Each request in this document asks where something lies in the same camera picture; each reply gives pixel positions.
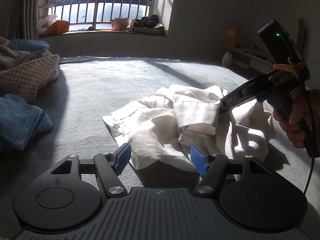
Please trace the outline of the right human hand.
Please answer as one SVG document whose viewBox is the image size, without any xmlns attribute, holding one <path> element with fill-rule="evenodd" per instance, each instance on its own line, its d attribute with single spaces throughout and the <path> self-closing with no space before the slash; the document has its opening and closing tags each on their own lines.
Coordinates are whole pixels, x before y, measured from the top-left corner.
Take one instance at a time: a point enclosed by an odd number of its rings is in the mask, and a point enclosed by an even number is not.
<svg viewBox="0 0 320 240">
<path fill-rule="evenodd" d="M 307 93 L 315 119 L 319 121 L 319 89 L 308 90 Z M 304 148 L 305 132 L 298 122 L 306 117 L 308 113 L 309 107 L 303 95 L 294 101 L 291 114 L 288 118 L 281 114 L 279 110 L 273 110 L 274 119 L 279 122 L 281 129 L 286 133 L 289 141 L 293 143 L 295 148 Z"/>
</svg>

